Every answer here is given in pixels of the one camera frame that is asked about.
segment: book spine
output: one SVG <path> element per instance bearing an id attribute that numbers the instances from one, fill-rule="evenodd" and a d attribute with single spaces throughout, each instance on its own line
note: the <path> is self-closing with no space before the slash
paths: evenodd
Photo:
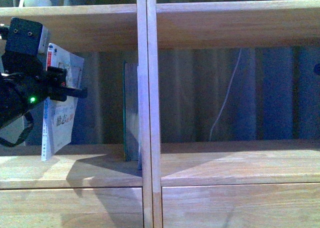
<path id="1" fill-rule="evenodd" d="M 52 51 L 47 52 L 46 67 L 51 66 Z M 43 125 L 42 125 L 42 146 L 41 146 L 41 160 L 47 161 L 52 157 L 50 147 L 49 126 L 51 112 L 49 111 L 49 98 L 45 99 L 43 106 Z"/>

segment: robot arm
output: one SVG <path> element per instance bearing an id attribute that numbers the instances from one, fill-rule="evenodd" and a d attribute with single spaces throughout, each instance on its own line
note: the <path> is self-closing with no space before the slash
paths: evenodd
<path id="1" fill-rule="evenodd" d="M 31 121 L 29 111 L 47 97 L 62 102 L 67 96 L 87 97 L 86 88 L 65 86 L 65 69 L 45 69 L 38 59 L 48 47 L 48 30 L 41 23 L 14 17 L 10 26 L 0 26 L 0 35 L 6 40 L 1 57 L 5 74 L 0 75 L 0 129 L 22 116 Z"/>

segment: black strap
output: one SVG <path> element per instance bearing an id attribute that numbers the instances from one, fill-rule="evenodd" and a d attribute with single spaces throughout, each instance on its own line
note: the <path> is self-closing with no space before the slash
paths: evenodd
<path id="1" fill-rule="evenodd" d="M 16 141 L 16 143 L 11 143 L 11 142 L 0 137 L 0 145 L 3 145 L 5 147 L 15 147 L 17 145 L 20 145 L 22 142 L 24 142 L 27 139 L 28 135 L 30 134 L 30 132 L 34 128 L 34 119 L 33 119 L 30 112 L 25 113 L 24 117 L 26 119 L 27 126 L 22 131 L 22 133 L 19 135 L 19 138 Z"/>

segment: vertical wooden divider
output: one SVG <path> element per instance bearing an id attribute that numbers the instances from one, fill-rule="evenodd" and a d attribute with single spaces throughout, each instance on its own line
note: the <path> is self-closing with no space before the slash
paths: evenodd
<path id="1" fill-rule="evenodd" d="M 153 227 L 162 228 L 161 134 L 159 107 L 159 71 L 157 36 L 157 0 L 146 0 L 147 43 L 150 99 L 151 171 Z"/>
<path id="2" fill-rule="evenodd" d="M 144 228 L 153 228 L 147 0 L 136 0 L 136 5 L 138 32 L 138 113 L 142 154 L 143 223 Z"/>

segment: white book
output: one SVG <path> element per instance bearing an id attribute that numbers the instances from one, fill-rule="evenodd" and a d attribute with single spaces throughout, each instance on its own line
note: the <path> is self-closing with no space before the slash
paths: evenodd
<path id="1" fill-rule="evenodd" d="M 80 88 L 84 59 L 56 44 L 49 43 L 46 66 L 66 69 L 66 86 Z M 71 142 L 78 98 L 44 101 L 41 160 L 49 160 L 57 151 Z"/>

